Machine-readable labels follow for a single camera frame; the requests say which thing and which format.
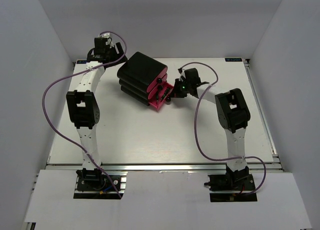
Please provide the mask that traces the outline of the pink drawer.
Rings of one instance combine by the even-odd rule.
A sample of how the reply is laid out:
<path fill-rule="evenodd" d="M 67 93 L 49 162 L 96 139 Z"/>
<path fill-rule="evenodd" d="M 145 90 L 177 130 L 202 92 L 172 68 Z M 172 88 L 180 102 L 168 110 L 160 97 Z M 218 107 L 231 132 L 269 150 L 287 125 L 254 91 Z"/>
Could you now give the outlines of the pink drawer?
<path fill-rule="evenodd" d="M 163 77 L 167 74 L 168 67 L 166 66 L 154 79 L 154 83 L 158 84 L 162 82 Z"/>
<path fill-rule="evenodd" d="M 168 82 L 158 84 L 148 95 L 148 104 L 156 111 L 160 110 L 165 104 L 166 99 L 169 97 L 173 90 L 173 86 Z"/>
<path fill-rule="evenodd" d="M 167 82 L 167 77 L 163 78 L 157 78 L 155 81 L 152 82 L 152 84 L 149 86 L 149 94 L 152 95 L 158 90 L 162 90 L 164 84 Z"/>

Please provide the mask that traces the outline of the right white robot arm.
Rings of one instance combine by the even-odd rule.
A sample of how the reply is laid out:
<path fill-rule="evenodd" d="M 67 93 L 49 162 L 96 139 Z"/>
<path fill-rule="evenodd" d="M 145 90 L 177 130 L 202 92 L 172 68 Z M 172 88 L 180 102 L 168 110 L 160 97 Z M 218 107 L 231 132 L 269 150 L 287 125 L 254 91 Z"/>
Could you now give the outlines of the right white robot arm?
<path fill-rule="evenodd" d="M 208 160 L 226 162 L 226 185 L 236 190 L 244 183 L 242 175 L 249 174 L 245 159 L 245 133 L 251 114 L 242 91 L 239 88 L 226 90 L 215 83 L 201 81 L 196 68 L 179 68 L 180 77 L 175 79 L 172 98 L 185 98 L 191 95 L 198 99 L 194 114 L 194 137 L 200 154 Z M 218 122 L 224 129 L 227 142 L 227 158 L 214 159 L 207 156 L 200 147 L 197 129 L 198 112 L 201 101 L 215 104 Z"/>

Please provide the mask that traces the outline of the pink bottom drawer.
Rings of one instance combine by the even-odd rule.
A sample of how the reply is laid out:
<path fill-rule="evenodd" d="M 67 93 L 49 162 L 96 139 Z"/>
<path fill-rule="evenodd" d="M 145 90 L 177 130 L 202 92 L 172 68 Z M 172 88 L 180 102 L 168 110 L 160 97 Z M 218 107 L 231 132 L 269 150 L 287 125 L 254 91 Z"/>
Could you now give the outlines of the pink bottom drawer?
<path fill-rule="evenodd" d="M 160 110 L 165 104 L 166 99 L 169 97 L 173 90 L 173 86 L 168 82 L 158 84 L 148 95 L 148 104 L 156 111 Z"/>

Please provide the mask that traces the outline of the pink top drawer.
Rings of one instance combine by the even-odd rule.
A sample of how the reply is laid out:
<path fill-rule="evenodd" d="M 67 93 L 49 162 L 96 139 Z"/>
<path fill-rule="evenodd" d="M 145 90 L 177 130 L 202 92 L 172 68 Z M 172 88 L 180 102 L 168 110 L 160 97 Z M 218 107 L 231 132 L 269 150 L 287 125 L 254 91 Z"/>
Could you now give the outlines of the pink top drawer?
<path fill-rule="evenodd" d="M 158 84 L 162 82 L 163 77 L 167 74 L 168 67 L 166 66 L 154 79 L 154 83 Z"/>

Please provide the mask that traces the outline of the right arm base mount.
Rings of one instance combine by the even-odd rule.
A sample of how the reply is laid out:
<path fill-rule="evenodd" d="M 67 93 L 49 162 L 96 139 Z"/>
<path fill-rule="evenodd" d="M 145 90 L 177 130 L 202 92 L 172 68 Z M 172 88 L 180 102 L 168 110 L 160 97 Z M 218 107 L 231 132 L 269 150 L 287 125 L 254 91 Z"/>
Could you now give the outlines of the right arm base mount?
<path fill-rule="evenodd" d="M 256 186 L 249 168 L 232 171 L 226 167 L 225 174 L 208 175 L 208 181 L 203 184 L 209 189 L 212 203 L 257 202 Z"/>

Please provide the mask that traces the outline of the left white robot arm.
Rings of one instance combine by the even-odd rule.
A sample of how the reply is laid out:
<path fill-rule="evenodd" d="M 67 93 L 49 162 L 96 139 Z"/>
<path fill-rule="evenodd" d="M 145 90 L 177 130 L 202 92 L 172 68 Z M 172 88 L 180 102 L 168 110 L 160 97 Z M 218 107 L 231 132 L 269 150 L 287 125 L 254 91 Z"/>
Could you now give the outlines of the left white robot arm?
<path fill-rule="evenodd" d="M 66 94 L 69 117 L 80 138 L 83 164 L 86 170 L 94 170 L 102 165 L 97 144 L 97 124 L 100 120 L 95 91 L 108 67 L 127 61 L 120 42 L 113 43 L 111 33 L 100 34 L 94 39 L 86 59 L 88 71 L 83 74 L 80 83 Z"/>

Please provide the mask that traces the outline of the black drawer cabinet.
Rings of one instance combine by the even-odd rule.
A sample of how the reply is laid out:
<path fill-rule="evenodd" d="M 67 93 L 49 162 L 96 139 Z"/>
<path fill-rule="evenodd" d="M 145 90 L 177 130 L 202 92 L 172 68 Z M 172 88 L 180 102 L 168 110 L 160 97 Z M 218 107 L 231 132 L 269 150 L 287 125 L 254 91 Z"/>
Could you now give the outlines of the black drawer cabinet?
<path fill-rule="evenodd" d="M 166 66 L 141 52 L 136 52 L 117 72 L 121 90 L 149 105 L 149 86 Z"/>

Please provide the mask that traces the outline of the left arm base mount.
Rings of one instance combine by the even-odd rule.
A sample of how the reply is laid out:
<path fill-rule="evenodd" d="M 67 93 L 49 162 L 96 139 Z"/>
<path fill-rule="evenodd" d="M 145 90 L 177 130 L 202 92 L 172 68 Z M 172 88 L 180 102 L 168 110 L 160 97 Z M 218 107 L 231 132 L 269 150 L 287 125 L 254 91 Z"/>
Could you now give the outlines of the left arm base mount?
<path fill-rule="evenodd" d="M 125 176 L 110 175 L 99 169 L 76 170 L 73 198 L 82 200 L 120 200 L 125 191 Z"/>

